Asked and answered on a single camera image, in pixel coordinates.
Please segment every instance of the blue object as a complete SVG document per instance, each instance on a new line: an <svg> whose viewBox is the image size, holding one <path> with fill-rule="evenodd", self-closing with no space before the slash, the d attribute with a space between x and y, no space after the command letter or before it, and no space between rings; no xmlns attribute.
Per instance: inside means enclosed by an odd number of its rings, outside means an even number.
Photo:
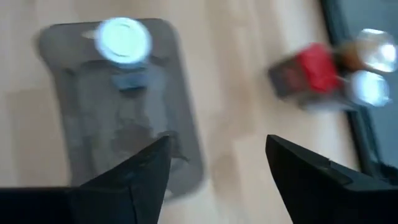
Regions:
<svg viewBox="0 0 398 224"><path fill-rule="evenodd" d="M148 85L148 76L145 73L130 73L112 75L112 82L119 90L144 88Z"/></svg>

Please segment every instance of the black surface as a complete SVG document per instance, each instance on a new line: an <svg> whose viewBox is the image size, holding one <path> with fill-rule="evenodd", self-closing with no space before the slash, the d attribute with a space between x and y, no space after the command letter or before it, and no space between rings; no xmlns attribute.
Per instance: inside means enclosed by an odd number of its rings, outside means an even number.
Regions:
<svg viewBox="0 0 398 224"><path fill-rule="evenodd" d="M362 29L389 32L398 40L395 12L398 1L322 0L328 34L333 45L355 38ZM382 166L398 167L398 73L387 74L392 103L382 108L360 108L348 112L356 148L364 173L384 179Z"/></svg>
<svg viewBox="0 0 398 224"><path fill-rule="evenodd" d="M144 69L129 73L148 78L145 88L120 91L115 75L126 75L82 36L98 22L60 24L44 29L39 53L52 72L72 170L80 185L138 153L164 131L173 131L168 190L173 197L195 190L203 164L190 97L173 27L160 19L140 20L153 49Z"/></svg>
<svg viewBox="0 0 398 224"><path fill-rule="evenodd" d="M398 190L278 136L266 154L294 224L398 223Z"/></svg>
<svg viewBox="0 0 398 224"><path fill-rule="evenodd" d="M1 223L156 224L169 179L174 136L79 187L0 189Z"/></svg>

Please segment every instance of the gray object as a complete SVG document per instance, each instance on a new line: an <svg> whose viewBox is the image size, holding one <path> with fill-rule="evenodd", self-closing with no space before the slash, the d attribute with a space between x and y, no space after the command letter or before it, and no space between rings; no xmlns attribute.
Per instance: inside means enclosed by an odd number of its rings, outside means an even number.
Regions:
<svg viewBox="0 0 398 224"><path fill-rule="evenodd" d="M172 27L160 19L139 21L153 44L142 90L115 84L120 80L114 76L120 74L97 52L94 40L85 37L99 22L49 27L40 33L39 52L57 91L71 185L106 172L172 131L176 141L167 192L175 198L195 190L203 178L190 97Z"/></svg>

